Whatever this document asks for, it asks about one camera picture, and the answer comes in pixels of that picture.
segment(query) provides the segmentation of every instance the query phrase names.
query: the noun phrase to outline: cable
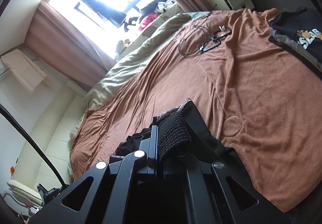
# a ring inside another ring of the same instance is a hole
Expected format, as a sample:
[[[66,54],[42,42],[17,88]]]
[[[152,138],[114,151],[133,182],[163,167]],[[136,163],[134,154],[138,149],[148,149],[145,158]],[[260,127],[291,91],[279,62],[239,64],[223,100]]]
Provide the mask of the cable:
[[[7,195],[9,195],[18,205],[25,207],[28,209],[28,207],[25,204],[21,204],[20,202],[18,202],[10,193],[6,192],[2,197],[5,198]]]
[[[179,47],[178,47],[178,49],[179,49],[179,53],[180,53],[183,57],[194,57],[194,56],[196,56],[196,55],[199,53],[199,49],[200,49],[200,47],[201,47],[201,46],[206,46],[206,45],[209,43],[210,38],[211,38],[210,31],[208,30],[208,28],[207,28],[207,27],[204,27],[204,26],[201,26],[201,25],[196,25],[196,24],[192,24],[192,27],[202,31],[202,33],[203,33],[203,40],[202,40],[201,45],[199,46],[199,48],[198,48],[196,51],[194,51],[194,52],[192,52],[192,53],[183,53],[183,52],[182,52],[182,49],[181,49],[181,47],[182,47],[182,43],[183,43],[184,41],[186,41],[186,40],[188,39],[188,37],[192,34],[192,32],[191,32],[191,33],[187,33],[187,35],[188,35],[188,36],[183,37],[183,38],[180,40],[180,42],[179,42]],[[207,30],[207,32],[208,32],[208,36],[209,36],[209,37],[208,37],[208,40],[206,40],[206,33],[205,33],[205,31],[204,31],[203,29],[206,29],[206,30]]]
[[[7,70],[9,70],[9,69],[7,69]],[[7,70],[5,70],[3,73],[1,73],[0,76],[3,75]]]
[[[3,117],[7,119],[7,121],[10,122],[10,124],[26,139],[26,141],[29,142],[29,144],[34,148],[34,150],[39,154],[39,156],[47,163],[47,165],[51,168],[51,170],[54,172],[56,177],[58,178],[59,182],[62,185],[62,188],[65,189],[67,186],[60,176],[57,169],[54,167],[54,165],[50,162],[50,160],[46,157],[46,155],[42,152],[42,150],[37,146],[37,144],[33,141],[33,139],[29,136],[29,134],[22,128],[22,126],[12,117],[12,115],[7,111],[5,107],[2,106],[0,103],[0,113]]]

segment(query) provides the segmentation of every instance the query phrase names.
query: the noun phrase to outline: nightstand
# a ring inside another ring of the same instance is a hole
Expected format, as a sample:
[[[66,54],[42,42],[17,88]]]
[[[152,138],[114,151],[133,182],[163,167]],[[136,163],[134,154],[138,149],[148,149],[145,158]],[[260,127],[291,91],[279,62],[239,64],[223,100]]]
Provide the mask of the nightstand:
[[[214,10],[254,9],[252,0],[208,0]]]

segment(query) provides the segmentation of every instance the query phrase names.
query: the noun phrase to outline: brown blanket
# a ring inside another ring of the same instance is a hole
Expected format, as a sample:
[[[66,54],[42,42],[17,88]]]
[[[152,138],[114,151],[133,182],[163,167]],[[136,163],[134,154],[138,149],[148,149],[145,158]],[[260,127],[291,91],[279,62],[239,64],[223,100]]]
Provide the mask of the brown blanket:
[[[183,27],[112,101],[87,111],[70,154],[75,178],[153,116],[191,98],[212,135],[236,149],[255,189],[284,212],[301,202],[322,179],[322,82],[268,41],[276,14],[215,11],[197,19],[211,32],[229,26],[232,35],[192,58],[178,45],[191,33],[182,50],[195,51],[203,33]]]

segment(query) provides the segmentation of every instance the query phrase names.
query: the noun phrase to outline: clothes pile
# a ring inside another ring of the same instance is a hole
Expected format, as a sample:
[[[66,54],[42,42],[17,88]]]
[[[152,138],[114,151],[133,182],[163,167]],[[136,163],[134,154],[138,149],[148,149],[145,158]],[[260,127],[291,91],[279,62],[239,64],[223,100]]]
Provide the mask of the clothes pile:
[[[300,7],[269,21],[269,41],[282,47],[322,79],[322,18],[315,9]]]

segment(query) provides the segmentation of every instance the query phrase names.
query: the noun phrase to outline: white wall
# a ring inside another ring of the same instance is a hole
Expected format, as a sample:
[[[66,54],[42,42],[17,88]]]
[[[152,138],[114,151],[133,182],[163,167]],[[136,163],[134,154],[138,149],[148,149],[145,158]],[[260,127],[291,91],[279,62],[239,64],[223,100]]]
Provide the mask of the white wall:
[[[0,16],[0,54],[24,42],[41,0],[11,0]]]
[[[39,116],[67,81],[64,75],[46,64],[43,60],[37,59],[34,62],[50,77],[50,87],[40,83],[33,93],[29,93],[10,71],[7,71],[5,78],[0,80],[0,103],[28,133],[31,132]],[[9,168],[15,166],[24,143],[25,139],[0,115],[1,194],[8,191],[6,182],[11,177]],[[17,206],[9,196],[6,196],[5,201],[18,213],[24,210],[24,208]]]

